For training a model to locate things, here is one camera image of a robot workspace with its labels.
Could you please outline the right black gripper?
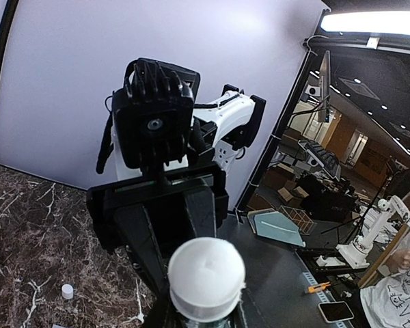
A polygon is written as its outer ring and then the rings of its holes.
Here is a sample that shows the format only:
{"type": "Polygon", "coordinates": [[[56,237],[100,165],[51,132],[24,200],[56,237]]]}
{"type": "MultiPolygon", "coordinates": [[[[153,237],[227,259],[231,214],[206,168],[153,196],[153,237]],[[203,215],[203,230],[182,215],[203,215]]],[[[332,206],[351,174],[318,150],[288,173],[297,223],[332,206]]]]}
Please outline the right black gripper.
{"type": "Polygon", "coordinates": [[[168,253],[189,230],[191,238],[216,237],[229,201],[226,173],[216,163],[175,169],[165,177],[167,184],[139,177],[92,187],[86,201],[102,248],[111,253],[124,242],[155,294],[166,286],[159,245],[168,253]]]}

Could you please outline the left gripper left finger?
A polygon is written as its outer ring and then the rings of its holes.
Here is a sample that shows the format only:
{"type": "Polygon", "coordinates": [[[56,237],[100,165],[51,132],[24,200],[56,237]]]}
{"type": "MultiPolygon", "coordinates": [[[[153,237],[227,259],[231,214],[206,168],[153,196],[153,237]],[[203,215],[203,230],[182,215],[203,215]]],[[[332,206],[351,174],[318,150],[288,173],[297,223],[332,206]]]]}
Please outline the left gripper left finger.
{"type": "Polygon", "coordinates": [[[145,317],[145,328],[179,328],[181,323],[176,308],[172,305],[169,291],[164,290],[153,303],[145,317]]]}

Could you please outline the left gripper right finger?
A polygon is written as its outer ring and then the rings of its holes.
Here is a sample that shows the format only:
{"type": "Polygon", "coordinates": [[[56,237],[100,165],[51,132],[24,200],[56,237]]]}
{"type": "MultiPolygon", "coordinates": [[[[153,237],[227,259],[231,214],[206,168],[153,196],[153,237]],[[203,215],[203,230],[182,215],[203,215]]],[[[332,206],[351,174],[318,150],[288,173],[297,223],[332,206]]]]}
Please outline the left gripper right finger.
{"type": "Polygon", "coordinates": [[[249,314],[247,308],[240,301],[230,314],[231,328],[255,328],[260,322],[255,315],[249,314]]]}

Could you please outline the green glue stick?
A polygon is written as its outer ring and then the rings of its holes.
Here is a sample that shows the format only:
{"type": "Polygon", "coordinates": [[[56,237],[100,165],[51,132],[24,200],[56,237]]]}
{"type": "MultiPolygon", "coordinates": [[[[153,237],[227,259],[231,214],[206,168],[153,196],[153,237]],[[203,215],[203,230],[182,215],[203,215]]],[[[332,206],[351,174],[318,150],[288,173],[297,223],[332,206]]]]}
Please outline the green glue stick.
{"type": "Polygon", "coordinates": [[[246,269],[242,256],[227,240],[193,238],[169,260],[169,296],[190,322],[214,324],[226,319],[241,301],[246,269]]]}

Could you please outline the white glue stick cap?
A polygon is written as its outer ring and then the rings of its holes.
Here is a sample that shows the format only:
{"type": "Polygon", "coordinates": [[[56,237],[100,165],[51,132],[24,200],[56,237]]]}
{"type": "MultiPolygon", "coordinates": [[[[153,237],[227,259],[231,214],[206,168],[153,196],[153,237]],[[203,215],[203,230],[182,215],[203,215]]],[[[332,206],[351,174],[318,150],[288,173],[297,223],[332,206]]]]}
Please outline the white glue stick cap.
{"type": "Polygon", "coordinates": [[[70,284],[63,284],[61,286],[61,296],[65,300],[71,300],[74,297],[74,288],[70,284]]]}

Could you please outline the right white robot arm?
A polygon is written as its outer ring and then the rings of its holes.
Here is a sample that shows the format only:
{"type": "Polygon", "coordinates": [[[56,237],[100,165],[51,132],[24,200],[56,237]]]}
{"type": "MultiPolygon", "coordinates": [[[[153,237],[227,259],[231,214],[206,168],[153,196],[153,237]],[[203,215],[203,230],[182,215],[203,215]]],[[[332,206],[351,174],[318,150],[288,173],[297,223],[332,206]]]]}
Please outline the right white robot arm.
{"type": "Polygon", "coordinates": [[[140,100],[118,90],[111,99],[96,171],[113,156],[119,178],[90,188],[87,210],[102,248],[125,248],[160,294],[175,249],[216,236],[226,218],[227,172],[255,139],[266,103],[231,85],[206,104],[192,93],[140,100]]]}

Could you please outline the small white robot arm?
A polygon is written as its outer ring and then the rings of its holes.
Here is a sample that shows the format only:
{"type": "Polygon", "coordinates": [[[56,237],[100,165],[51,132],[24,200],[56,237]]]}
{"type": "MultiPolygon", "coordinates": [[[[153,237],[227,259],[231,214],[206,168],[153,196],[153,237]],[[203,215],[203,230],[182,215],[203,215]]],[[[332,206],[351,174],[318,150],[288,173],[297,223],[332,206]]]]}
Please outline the small white robot arm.
{"type": "Polygon", "coordinates": [[[295,246],[301,258],[314,263],[313,273],[344,275],[369,267],[366,258],[391,217],[399,216],[410,229],[410,210],[399,197],[393,195],[388,200],[379,200],[378,208],[380,212],[365,234],[358,234],[348,243],[337,244],[334,248],[307,248],[301,229],[308,223],[299,219],[295,209],[284,206],[280,210],[253,210],[247,213],[247,221],[257,236],[295,246]]]}

